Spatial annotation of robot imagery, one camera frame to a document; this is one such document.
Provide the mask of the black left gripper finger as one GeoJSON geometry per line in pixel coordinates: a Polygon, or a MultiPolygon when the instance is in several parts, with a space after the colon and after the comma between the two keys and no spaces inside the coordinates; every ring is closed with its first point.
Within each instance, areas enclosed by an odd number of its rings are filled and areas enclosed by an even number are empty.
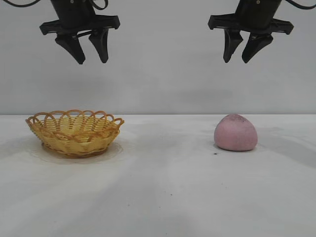
{"type": "Polygon", "coordinates": [[[102,63],[106,63],[109,59],[108,31],[109,30],[107,28],[100,28],[92,31],[91,35],[89,36],[89,40],[96,49],[102,63]]]}
{"type": "Polygon", "coordinates": [[[85,55],[76,36],[57,35],[55,42],[64,48],[80,65],[84,63],[85,55]]]}

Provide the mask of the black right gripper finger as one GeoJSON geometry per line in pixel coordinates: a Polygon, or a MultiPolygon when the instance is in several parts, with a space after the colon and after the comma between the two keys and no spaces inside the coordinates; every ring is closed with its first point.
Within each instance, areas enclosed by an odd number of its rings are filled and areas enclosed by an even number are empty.
{"type": "Polygon", "coordinates": [[[272,43],[271,34],[250,34],[245,49],[242,53],[242,60],[248,63],[261,49],[272,43]]]}
{"type": "Polygon", "coordinates": [[[236,48],[243,41],[243,38],[240,34],[240,30],[235,29],[225,29],[224,30],[224,54],[223,59],[225,63],[228,63],[234,54],[236,48]]]}

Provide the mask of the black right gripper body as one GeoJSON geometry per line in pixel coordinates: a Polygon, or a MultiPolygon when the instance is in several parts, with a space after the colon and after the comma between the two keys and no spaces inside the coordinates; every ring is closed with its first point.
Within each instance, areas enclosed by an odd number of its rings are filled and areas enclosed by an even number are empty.
{"type": "Polygon", "coordinates": [[[235,13],[211,15],[208,26],[211,30],[223,29],[225,33],[233,36],[239,36],[241,31],[255,35],[288,35],[294,29],[293,24],[274,18],[280,3],[279,0],[241,0],[235,13]]]}

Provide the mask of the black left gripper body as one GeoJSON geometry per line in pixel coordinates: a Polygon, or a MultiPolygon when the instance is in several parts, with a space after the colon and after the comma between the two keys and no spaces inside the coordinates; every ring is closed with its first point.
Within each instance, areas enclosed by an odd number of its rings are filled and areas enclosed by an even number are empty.
{"type": "Polygon", "coordinates": [[[94,9],[102,10],[92,0],[52,0],[57,20],[40,25],[43,35],[56,33],[58,36],[80,38],[102,38],[109,29],[120,27],[117,15],[98,15],[94,9]]]}

